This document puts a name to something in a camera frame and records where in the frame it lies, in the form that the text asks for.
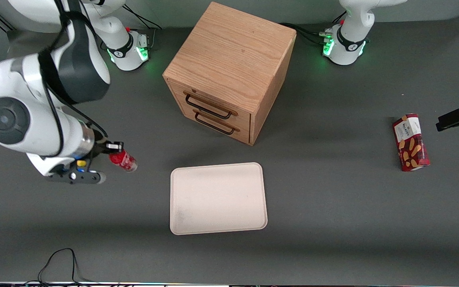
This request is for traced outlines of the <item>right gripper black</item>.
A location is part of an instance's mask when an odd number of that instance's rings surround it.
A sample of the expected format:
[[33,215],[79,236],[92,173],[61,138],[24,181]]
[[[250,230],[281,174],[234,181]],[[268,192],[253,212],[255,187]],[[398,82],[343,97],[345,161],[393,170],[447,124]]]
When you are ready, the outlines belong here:
[[[91,149],[91,160],[104,152],[107,138],[95,139],[94,146]],[[108,154],[118,154],[124,151],[124,142],[108,141]]]

